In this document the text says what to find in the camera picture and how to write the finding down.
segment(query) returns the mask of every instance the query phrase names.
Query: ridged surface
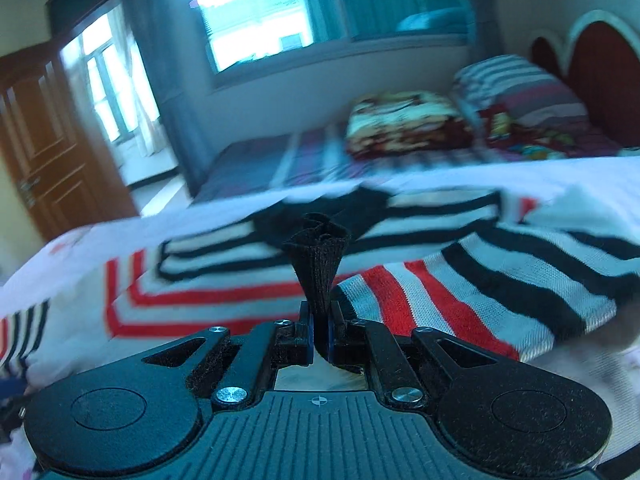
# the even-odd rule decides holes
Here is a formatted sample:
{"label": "ridged surface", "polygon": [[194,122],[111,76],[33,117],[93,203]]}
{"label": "ridged surface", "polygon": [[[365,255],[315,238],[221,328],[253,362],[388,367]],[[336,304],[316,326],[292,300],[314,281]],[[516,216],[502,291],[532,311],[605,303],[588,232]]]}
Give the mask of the ridged surface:
{"label": "ridged surface", "polygon": [[[268,392],[249,410],[220,413],[154,480],[488,480],[457,460],[427,422],[388,410],[372,392]],[[593,479],[592,473],[578,476]]]}

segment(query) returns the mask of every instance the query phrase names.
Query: doorway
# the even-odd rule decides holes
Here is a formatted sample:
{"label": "doorway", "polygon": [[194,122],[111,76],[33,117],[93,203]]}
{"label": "doorway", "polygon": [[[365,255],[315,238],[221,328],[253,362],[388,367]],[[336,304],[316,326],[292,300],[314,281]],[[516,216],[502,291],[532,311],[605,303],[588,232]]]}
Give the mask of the doorway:
{"label": "doorway", "polygon": [[71,49],[81,58],[78,68],[104,140],[142,216],[186,208],[191,198],[122,6],[109,2],[103,8],[83,24]]}

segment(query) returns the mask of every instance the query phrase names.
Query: metal screw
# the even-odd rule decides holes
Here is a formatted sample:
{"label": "metal screw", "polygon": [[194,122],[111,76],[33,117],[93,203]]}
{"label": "metal screw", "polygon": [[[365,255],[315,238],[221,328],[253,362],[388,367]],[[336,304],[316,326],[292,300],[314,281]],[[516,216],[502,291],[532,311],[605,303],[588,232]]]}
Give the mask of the metal screw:
{"label": "metal screw", "polygon": [[415,404],[422,399],[422,392],[418,388],[403,386],[392,391],[391,396],[394,400],[405,404]]}
{"label": "metal screw", "polygon": [[246,399],[246,390],[238,388],[237,386],[230,386],[228,388],[221,388],[216,392],[216,397],[222,402],[228,402],[229,404],[238,404]]}

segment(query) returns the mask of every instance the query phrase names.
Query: red stripe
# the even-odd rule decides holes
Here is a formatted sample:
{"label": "red stripe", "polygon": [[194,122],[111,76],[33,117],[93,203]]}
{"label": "red stripe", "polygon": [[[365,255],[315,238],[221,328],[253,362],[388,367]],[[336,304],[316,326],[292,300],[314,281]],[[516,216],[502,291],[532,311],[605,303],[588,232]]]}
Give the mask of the red stripe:
{"label": "red stripe", "polygon": [[430,274],[423,260],[408,262],[404,266],[420,279],[431,301],[457,337],[491,352],[519,359],[518,351],[510,344],[496,338],[475,310],[455,298]]}
{"label": "red stripe", "polygon": [[162,337],[162,338],[178,338],[188,336],[194,332],[199,332],[210,326],[221,324],[226,326],[233,335],[246,334],[257,324],[274,321],[276,319],[298,318],[297,312],[286,312],[284,314],[273,314],[269,317],[243,318],[236,320],[225,320],[216,322],[198,323],[124,323],[118,317],[118,311],[115,307],[115,301],[118,297],[118,261],[110,260],[106,264],[106,308],[104,311],[105,325],[107,326],[112,337]]}
{"label": "red stripe", "polygon": [[538,207],[538,200],[524,196],[520,199],[520,220],[522,220],[527,213],[533,211]]}
{"label": "red stripe", "polygon": [[0,351],[0,359],[4,357],[4,354],[6,354],[6,349],[7,349],[7,345],[8,345],[8,337],[9,337],[9,327],[7,325],[7,320],[5,317],[2,318],[2,328],[0,328],[0,330],[2,330],[2,351]]}
{"label": "red stripe", "polygon": [[363,272],[362,277],[378,300],[382,320],[389,330],[396,335],[411,335],[416,327],[414,314],[393,274],[377,266]]}
{"label": "red stripe", "polygon": [[[184,290],[180,292],[163,292],[150,294],[140,290],[140,279],[145,273],[145,251],[137,251],[131,258],[132,282],[127,288],[132,306],[175,306],[203,305],[213,306],[225,303],[241,303],[252,300],[274,300],[277,298],[294,298],[302,296],[302,287],[298,282],[270,283],[268,285],[244,286],[239,288],[219,288],[209,290]],[[336,276],[334,285],[353,274]]]}

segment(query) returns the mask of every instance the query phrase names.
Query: glass pane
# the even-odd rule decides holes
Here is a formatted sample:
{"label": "glass pane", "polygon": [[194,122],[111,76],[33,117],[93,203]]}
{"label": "glass pane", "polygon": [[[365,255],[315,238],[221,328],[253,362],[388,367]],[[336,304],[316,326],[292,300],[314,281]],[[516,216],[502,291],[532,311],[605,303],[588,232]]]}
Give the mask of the glass pane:
{"label": "glass pane", "polygon": [[149,79],[146,78],[145,66],[142,63],[142,57],[136,44],[131,47],[131,63],[133,65],[133,86],[136,88],[142,107],[145,109],[149,119],[155,121],[160,116],[160,113],[158,112],[151,86],[149,86]]}
{"label": "glass pane", "polygon": [[104,92],[104,86],[100,79],[100,73],[98,72],[98,65],[95,62],[95,58],[91,58],[86,62],[86,66],[89,69],[89,83],[91,84],[91,93],[94,95],[94,103],[102,101],[106,96]]}
{"label": "glass pane", "polygon": [[104,62],[107,65],[107,72],[111,78],[111,84],[116,94],[130,88],[131,81],[129,74],[125,70],[115,45],[108,46],[103,53]]}
{"label": "glass pane", "polygon": [[109,136],[109,140],[114,141],[120,136],[120,132],[118,131],[118,126],[116,125],[116,120],[113,118],[113,112],[111,108],[109,108],[109,104],[107,101],[101,101],[94,105],[95,111],[100,116],[102,120],[102,124],[104,124],[104,129],[107,131],[107,135]]}
{"label": "glass pane", "polygon": [[219,70],[313,42],[304,0],[198,0]]}
{"label": "glass pane", "polygon": [[107,15],[95,20],[82,32],[82,49],[84,54],[91,54],[96,48],[111,39],[111,27]]}
{"label": "glass pane", "polygon": [[127,125],[127,130],[132,132],[138,127],[138,115],[136,114],[136,104],[133,101],[131,88],[120,92],[117,98],[120,105],[120,113],[122,113],[122,118]]}

